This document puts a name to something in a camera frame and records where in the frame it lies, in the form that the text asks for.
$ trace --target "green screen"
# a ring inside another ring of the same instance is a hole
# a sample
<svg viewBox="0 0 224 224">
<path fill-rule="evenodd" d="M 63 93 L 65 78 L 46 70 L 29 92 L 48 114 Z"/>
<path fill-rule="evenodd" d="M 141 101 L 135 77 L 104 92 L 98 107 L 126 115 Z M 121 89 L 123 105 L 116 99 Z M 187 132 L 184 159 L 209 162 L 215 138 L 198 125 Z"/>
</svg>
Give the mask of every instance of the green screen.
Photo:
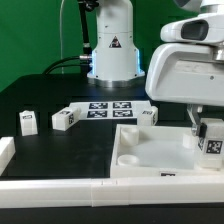
<svg viewBox="0 0 224 224">
<path fill-rule="evenodd" d="M 147 71 L 153 51 L 162 43 L 163 25 L 191 17 L 172 0 L 132 0 L 134 40 Z M 39 74 L 61 57 L 59 15 L 61 0 L 0 1 L 0 91 L 17 78 Z M 95 12 L 88 13 L 91 45 L 96 46 Z M 63 13 L 64 57 L 82 53 L 82 32 L 77 0 L 65 0 Z M 77 68 L 65 70 L 78 72 Z"/>
</svg>

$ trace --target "white plastic tray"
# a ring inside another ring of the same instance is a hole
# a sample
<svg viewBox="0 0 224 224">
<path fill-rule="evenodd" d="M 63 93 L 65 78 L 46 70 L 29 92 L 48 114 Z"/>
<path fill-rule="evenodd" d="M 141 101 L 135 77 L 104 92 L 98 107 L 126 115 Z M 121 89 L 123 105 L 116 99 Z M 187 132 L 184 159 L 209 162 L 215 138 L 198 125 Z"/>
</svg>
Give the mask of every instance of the white plastic tray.
<svg viewBox="0 0 224 224">
<path fill-rule="evenodd" d="M 122 129 L 138 129 L 138 144 L 122 144 Z M 220 174 L 220 171 L 199 170 L 195 166 L 197 142 L 190 128 L 118 125 L 110 175 L 117 178 Z"/>
</svg>

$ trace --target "black tabletop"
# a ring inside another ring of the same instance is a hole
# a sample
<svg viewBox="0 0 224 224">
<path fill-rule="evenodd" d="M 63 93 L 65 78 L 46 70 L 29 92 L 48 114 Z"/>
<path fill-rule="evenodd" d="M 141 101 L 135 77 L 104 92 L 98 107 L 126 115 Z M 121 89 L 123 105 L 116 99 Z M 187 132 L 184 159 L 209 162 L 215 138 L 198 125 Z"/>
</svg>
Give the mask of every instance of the black tabletop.
<svg viewBox="0 0 224 224">
<path fill-rule="evenodd" d="M 81 120 L 66 132 L 52 129 L 51 116 L 71 102 L 149 100 L 144 85 L 108 89 L 79 74 L 28 75 L 0 93 L 0 136 L 15 137 L 16 155 L 0 180 L 109 178 L 117 124 L 129 120 Z M 185 106 L 166 105 L 166 124 L 189 126 Z M 35 111 L 38 135 L 22 137 L 19 113 Z M 104 208 L 1 209 L 4 223 L 220 223 L 223 204 L 173 204 Z"/>
</svg>

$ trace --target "yellow warning triangle sticker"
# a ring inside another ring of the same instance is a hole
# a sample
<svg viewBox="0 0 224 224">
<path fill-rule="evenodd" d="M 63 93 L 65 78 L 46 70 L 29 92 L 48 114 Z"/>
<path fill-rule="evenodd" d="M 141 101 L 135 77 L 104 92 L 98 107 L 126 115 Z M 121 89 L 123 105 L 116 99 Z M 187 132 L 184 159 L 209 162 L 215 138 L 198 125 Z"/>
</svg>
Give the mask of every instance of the yellow warning triangle sticker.
<svg viewBox="0 0 224 224">
<path fill-rule="evenodd" d="M 120 44 L 120 42 L 119 42 L 119 40 L 117 39 L 116 36 L 112 40 L 112 42 L 110 44 L 110 48 L 121 48 L 121 44 Z"/>
</svg>

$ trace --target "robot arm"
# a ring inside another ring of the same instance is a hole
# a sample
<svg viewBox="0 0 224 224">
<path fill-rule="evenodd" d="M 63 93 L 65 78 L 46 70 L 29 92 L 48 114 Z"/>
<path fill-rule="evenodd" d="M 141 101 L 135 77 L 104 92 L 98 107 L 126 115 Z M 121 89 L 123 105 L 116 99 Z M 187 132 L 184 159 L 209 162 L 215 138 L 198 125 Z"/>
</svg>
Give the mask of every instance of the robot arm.
<svg viewBox="0 0 224 224">
<path fill-rule="evenodd" d="M 88 82 L 103 87 L 126 87 L 144 82 L 139 50 L 133 42 L 130 0 L 99 0 L 96 10 L 98 43 L 92 53 Z"/>
<path fill-rule="evenodd" d="M 199 12 L 202 0 L 174 0 L 174 2 L 182 9 Z"/>
<path fill-rule="evenodd" d="M 153 100 L 189 104 L 192 133 L 200 136 L 202 105 L 224 106 L 224 0 L 174 1 L 183 9 L 205 12 L 162 28 L 164 41 L 181 43 L 155 51 L 146 92 Z"/>
<path fill-rule="evenodd" d="M 85 10 L 87 12 L 92 12 L 99 6 L 98 0 L 83 0 L 82 3 L 85 5 Z"/>
<path fill-rule="evenodd" d="M 175 2 L 183 9 L 199 11 L 200 8 L 203 8 L 212 13 L 202 13 L 196 18 L 164 26 L 161 30 L 161 39 L 163 41 L 193 42 L 215 46 L 224 42 L 223 0 L 175 0 Z"/>
</svg>

